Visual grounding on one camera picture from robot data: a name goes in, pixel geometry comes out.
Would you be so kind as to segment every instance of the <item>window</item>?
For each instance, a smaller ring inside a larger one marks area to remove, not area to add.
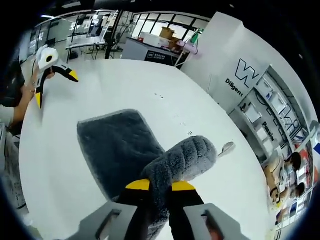
[[[142,27],[144,26],[144,23],[145,23],[145,20],[139,20],[139,21],[136,23],[136,26],[135,26],[134,31],[133,31],[133,33],[132,33],[132,37],[133,37],[133,38],[139,37],[139,33],[140,33]]]
[[[169,23],[167,22],[156,22],[151,34],[160,36],[162,28],[167,28]]]
[[[50,22],[41,25],[40,34],[38,36],[38,49],[46,44]]]
[[[159,14],[153,14],[151,13],[150,16],[148,17],[148,20],[157,20]]]
[[[186,28],[177,25],[170,25],[169,28],[174,31],[173,36],[177,39],[182,39],[187,31]]]
[[[145,20],[147,19],[148,14],[141,14],[140,20]]]
[[[37,52],[37,43],[38,43],[38,37],[40,33],[40,26],[38,26],[36,29],[33,29],[31,33],[31,39],[29,44],[29,56],[33,55]]]
[[[154,26],[155,21],[149,21],[147,20],[143,26],[143,29],[141,30],[141,32],[143,33],[150,33],[152,27]]]
[[[203,21],[200,19],[195,20],[194,24],[192,25],[192,27],[197,28],[197,29],[205,29],[208,25],[207,21]]]
[[[140,18],[140,14],[134,15],[133,22],[136,24],[138,22],[138,19]]]
[[[159,17],[159,20],[160,21],[163,21],[163,22],[170,22],[171,21],[171,19],[174,17],[174,15],[173,14],[161,14],[161,16]]]
[[[189,16],[176,15],[173,19],[173,22],[190,26],[193,20],[194,19]]]
[[[55,39],[55,42],[65,41],[67,37],[73,33],[76,20],[76,16],[57,20],[59,21],[59,24],[54,27],[50,27],[47,40]]]
[[[118,27],[128,26],[130,24],[131,18],[131,12],[125,11],[121,16]]]
[[[189,41],[189,40],[192,38],[192,36],[193,36],[194,34],[195,34],[195,32],[194,32],[194,31],[189,30],[189,31],[187,32],[187,34],[186,34],[185,38],[183,39],[183,41],[184,41],[184,42]]]

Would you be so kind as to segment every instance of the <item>white wall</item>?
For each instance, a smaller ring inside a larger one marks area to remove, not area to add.
[[[256,74],[264,74],[269,65],[280,75],[296,100],[305,111],[308,124],[318,121],[310,96],[300,78],[288,62],[266,41],[246,29],[243,23],[231,16],[217,12],[207,25],[199,39],[199,55],[190,56],[182,71],[207,91],[222,108],[228,111],[230,86],[227,78],[235,83],[239,58],[256,70]]]
[[[25,31],[21,37],[21,41],[19,44],[19,48],[20,48],[19,59],[20,59],[20,61],[25,61],[28,58],[31,33],[32,33],[32,31],[30,29],[28,31]]]

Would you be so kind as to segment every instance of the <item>printed logo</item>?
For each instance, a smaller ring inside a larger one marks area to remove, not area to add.
[[[149,52],[148,55],[146,56],[148,59],[153,59],[155,56],[154,52]]]
[[[234,85],[232,81],[230,81],[229,78],[225,80],[225,83],[228,84],[233,91],[235,91],[237,94],[243,97],[244,94],[241,91],[239,91],[239,89]]]
[[[254,70],[251,66],[247,66],[247,63],[240,58],[238,67],[235,71],[235,76],[240,81],[244,80],[244,85],[249,88],[248,84],[250,84],[253,79],[258,77],[259,74],[256,74],[256,70]]]
[[[270,131],[270,129],[268,128],[267,123],[264,122],[262,125],[264,126],[264,129],[265,129],[266,133],[269,135],[271,141],[273,142],[273,141],[275,140],[274,134],[273,134],[273,133]]]

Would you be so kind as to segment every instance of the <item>metal rod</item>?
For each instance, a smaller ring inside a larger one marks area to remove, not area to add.
[[[112,29],[112,33],[111,33],[111,37],[110,37],[110,39],[108,39],[108,43],[107,43],[107,46],[106,46],[104,59],[109,59],[109,57],[110,57],[110,53],[111,53],[112,47],[114,46],[114,38],[115,38],[115,35],[116,35],[116,30],[118,28],[118,25],[119,25],[119,22],[120,22],[120,19],[121,19],[121,16],[122,16],[123,13],[124,13],[123,10],[118,11],[118,16],[115,19],[115,22],[114,22],[114,25],[113,25],[113,29]]]
[[[156,25],[156,23],[158,22],[160,16],[161,16],[161,13],[158,15],[158,17],[157,17],[156,20],[154,21],[154,24],[153,24],[153,26],[152,26],[152,28],[151,28],[151,30],[150,30],[150,34],[152,33],[153,29],[155,28],[155,25]]]
[[[50,27],[51,27],[51,23],[52,23],[52,21],[50,21],[50,22],[49,22],[49,26],[48,26],[48,33],[47,33],[47,35],[46,35],[46,40],[45,40],[45,44],[47,43],[47,41],[48,41],[48,38],[49,38],[49,33],[50,33]]]
[[[182,37],[182,41],[185,40],[185,37],[187,36],[188,32],[190,31],[190,29],[192,28],[192,26],[194,25],[194,23],[196,22],[197,19],[193,19],[191,24],[188,26],[187,30],[185,31],[183,37]]]
[[[150,14],[148,14],[148,15],[146,16],[146,19],[144,20],[144,23],[143,23],[143,25],[142,25],[142,28],[141,28],[141,30],[140,30],[140,32],[139,32],[138,37],[140,36],[140,34],[141,34],[142,30],[144,29],[145,24],[146,24],[146,22],[147,22],[147,20],[148,20],[149,16],[150,16]]]
[[[38,51],[38,47],[39,47],[39,37],[40,37],[40,33],[41,33],[41,28],[42,28],[42,25],[40,25],[39,34],[36,37],[36,51]]]
[[[79,19],[80,16],[78,16],[75,20],[75,25],[74,25],[74,29],[73,29],[73,32],[72,32],[72,38],[71,38],[71,43],[73,42],[74,40],[74,34],[75,34],[75,31],[76,31],[76,28],[77,28],[77,25],[78,25],[78,19]]]

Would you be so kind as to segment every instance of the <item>desk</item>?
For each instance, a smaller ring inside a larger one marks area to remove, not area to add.
[[[77,36],[68,36],[66,38],[66,46],[65,49],[68,50],[68,56],[66,62],[69,61],[69,55],[71,49],[89,47],[89,46],[102,46],[105,45],[106,42],[100,36],[87,37],[87,35],[77,35]]]
[[[123,109],[138,110],[166,151],[189,132],[208,138],[218,151],[235,142],[232,153],[191,184],[204,202],[235,218],[247,237],[264,239],[270,217],[263,170],[226,112],[193,80],[174,67],[145,61],[69,66],[79,83],[59,74],[46,81],[42,110],[33,99],[21,134],[23,193],[44,239],[71,236],[83,218],[106,203],[80,149],[77,123]],[[172,239],[168,224],[158,239]]]
[[[170,50],[151,46],[128,37],[123,47],[121,58],[174,66],[179,56],[179,54]]]

